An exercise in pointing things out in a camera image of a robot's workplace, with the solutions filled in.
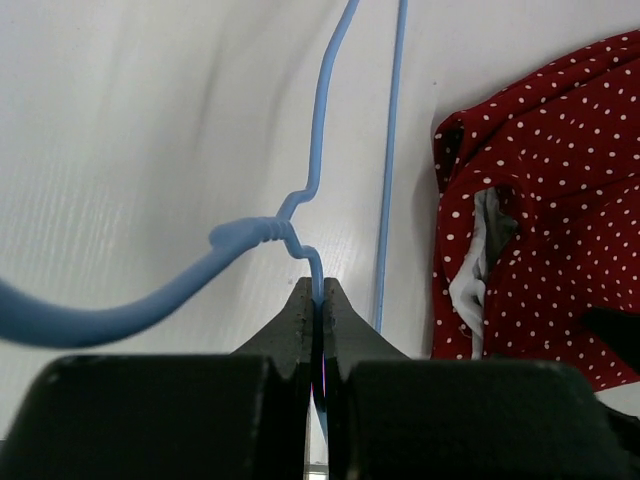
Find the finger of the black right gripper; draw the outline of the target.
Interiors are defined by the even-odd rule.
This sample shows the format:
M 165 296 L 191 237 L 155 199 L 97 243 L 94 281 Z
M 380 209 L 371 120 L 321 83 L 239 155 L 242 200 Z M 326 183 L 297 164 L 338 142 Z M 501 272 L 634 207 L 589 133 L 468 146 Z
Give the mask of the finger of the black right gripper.
M 635 373 L 639 372 L 639 314 L 592 308 L 582 324 L 603 341 Z

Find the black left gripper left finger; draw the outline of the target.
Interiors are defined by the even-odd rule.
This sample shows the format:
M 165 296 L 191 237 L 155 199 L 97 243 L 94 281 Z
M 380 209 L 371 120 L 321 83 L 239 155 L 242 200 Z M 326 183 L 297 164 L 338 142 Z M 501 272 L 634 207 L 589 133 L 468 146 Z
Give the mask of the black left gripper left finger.
M 2 477 L 302 478 L 313 314 L 302 278 L 232 353 L 51 362 L 2 443 Z

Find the red polka dot skirt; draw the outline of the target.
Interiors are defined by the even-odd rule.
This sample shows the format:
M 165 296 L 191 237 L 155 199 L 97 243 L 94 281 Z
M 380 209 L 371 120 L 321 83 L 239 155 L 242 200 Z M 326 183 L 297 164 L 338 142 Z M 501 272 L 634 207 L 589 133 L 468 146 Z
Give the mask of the red polka dot skirt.
M 612 328 L 639 341 L 638 32 L 560 57 L 452 114 L 433 153 L 432 357 L 559 361 L 597 391 L 637 382 L 630 361 L 582 319 L 610 309 Z M 467 320 L 454 280 L 485 226 L 476 207 L 485 193 L 516 228 Z

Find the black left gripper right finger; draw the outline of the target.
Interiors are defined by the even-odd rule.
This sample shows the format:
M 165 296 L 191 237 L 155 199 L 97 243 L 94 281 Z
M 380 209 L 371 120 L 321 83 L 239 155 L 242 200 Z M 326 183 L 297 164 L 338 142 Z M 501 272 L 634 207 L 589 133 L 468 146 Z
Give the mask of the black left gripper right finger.
M 558 362 L 415 360 L 325 281 L 333 479 L 635 479 L 639 423 Z

